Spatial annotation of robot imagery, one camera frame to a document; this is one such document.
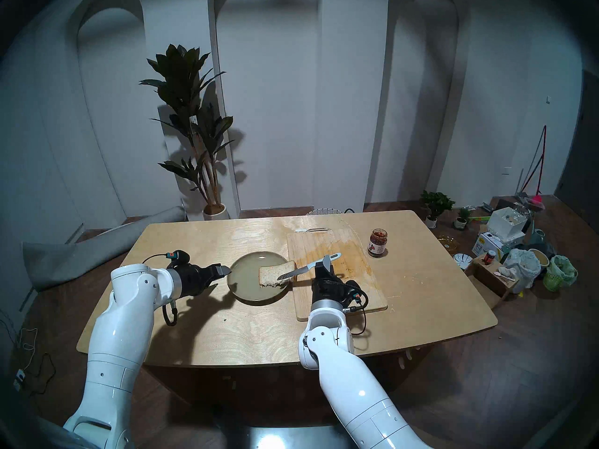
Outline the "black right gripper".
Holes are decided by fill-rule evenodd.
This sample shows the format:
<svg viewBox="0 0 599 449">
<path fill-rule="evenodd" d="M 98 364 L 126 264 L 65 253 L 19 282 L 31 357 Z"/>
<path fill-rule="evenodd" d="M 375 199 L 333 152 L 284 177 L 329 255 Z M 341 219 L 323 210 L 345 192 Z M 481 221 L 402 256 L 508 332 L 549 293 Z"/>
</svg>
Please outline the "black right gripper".
<svg viewBox="0 0 599 449">
<path fill-rule="evenodd" d="M 314 264 L 311 290 L 311 309 L 318 307 L 364 309 L 364 291 L 356 281 L 342 282 L 334 277 L 332 260 L 321 260 Z"/>
</svg>

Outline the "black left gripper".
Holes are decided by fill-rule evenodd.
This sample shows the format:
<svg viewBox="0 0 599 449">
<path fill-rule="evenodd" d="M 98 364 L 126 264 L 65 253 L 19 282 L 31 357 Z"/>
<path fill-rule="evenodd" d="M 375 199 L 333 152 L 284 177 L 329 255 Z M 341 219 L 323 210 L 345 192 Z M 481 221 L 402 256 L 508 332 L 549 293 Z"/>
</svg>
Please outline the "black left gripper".
<svg viewBox="0 0 599 449">
<path fill-rule="evenodd" d="M 214 281 L 227 277 L 231 273 L 228 266 L 213 264 L 206 268 L 186 263 L 179 265 L 179 277 L 182 290 L 180 297 L 196 297 Z"/>
</svg>

